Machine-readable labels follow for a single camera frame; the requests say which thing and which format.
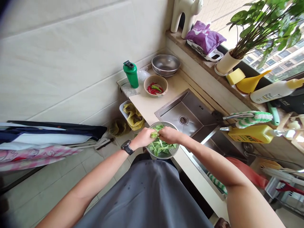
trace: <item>leafy greens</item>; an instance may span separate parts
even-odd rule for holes
[[[168,144],[159,138],[158,131],[163,129],[163,125],[157,125],[153,128],[155,131],[151,133],[151,138],[157,138],[149,145],[149,149],[158,157],[159,153],[169,154],[169,149],[175,149],[177,144]]]

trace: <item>white plastic bottle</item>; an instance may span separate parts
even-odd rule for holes
[[[303,83],[304,78],[292,79],[290,81],[278,81],[254,91],[250,94],[250,98],[257,104],[265,103],[292,94],[297,88],[302,87]]]

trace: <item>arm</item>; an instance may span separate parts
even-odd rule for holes
[[[159,131],[160,139],[188,148],[222,182],[228,191],[227,208],[231,227],[285,227],[258,189],[230,161],[175,129]]]
[[[155,139],[150,138],[152,132],[153,129],[144,128],[131,141],[131,149],[136,150],[154,141]],[[82,218],[92,199],[109,183],[128,156],[124,150],[119,150],[101,162],[82,178],[36,227],[73,227]]]

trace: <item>pink patterned fabric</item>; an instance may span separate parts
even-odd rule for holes
[[[48,165],[77,154],[81,149],[61,145],[41,149],[0,150],[0,171],[21,170]]]

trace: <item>purple plastic bag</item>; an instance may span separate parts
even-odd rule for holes
[[[192,40],[195,44],[201,46],[206,55],[227,40],[218,32],[211,31],[209,27],[209,24],[206,26],[203,22],[197,21],[193,29],[186,35],[186,39]]]

